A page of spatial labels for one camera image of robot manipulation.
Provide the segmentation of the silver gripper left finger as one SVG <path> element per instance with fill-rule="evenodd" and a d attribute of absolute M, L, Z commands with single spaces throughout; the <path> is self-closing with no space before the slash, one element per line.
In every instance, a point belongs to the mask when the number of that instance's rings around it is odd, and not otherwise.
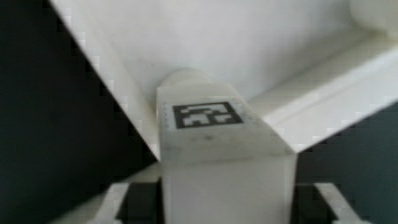
<path fill-rule="evenodd" d="M 128 183 L 115 183 L 110 186 L 94 218 L 87 221 L 87 224 L 122 224 L 117 214 L 122 207 L 128 187 Z"/>

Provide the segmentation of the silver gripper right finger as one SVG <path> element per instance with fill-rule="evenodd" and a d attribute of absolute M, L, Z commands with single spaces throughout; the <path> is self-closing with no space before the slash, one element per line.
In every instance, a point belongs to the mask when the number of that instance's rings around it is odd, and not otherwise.
<path fill-rule="evenodd" d="M 336 185 L 332 183 L 316 183 L 314 187 L 336 215 L 332 224 L 371 224 L 359 217 Z"/>

